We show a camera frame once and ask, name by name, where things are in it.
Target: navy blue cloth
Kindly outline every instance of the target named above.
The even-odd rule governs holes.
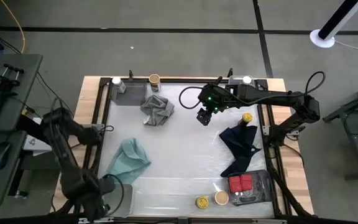
[[[256,126],[238,125],[227,128],[219,135],[235,158],[235,161],[221,173],[221,177],[247,170],[252,156],[261,150],[252,145],[257,130]]]

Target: white cable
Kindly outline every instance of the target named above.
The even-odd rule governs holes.
[[[337,42],[337,43],[339,43],[339,44],[342,44],[343,46],[350,47],[350,48],[353,48],[353,49],[358,50],[358,47],[350,46],[350,45],[344,44],[344,43],[342,43],[342,42],[339,42],[339,41],[337,41],[337,40],[335,40],[335,42]]]

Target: red object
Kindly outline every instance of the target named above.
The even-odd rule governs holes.
[[[252,176],[249,174],[242,174],[240,177],[241,177],[241,189],[252,190]]]
[[[240,177],[229,177],[229,185],[232,193],[242,192]]]

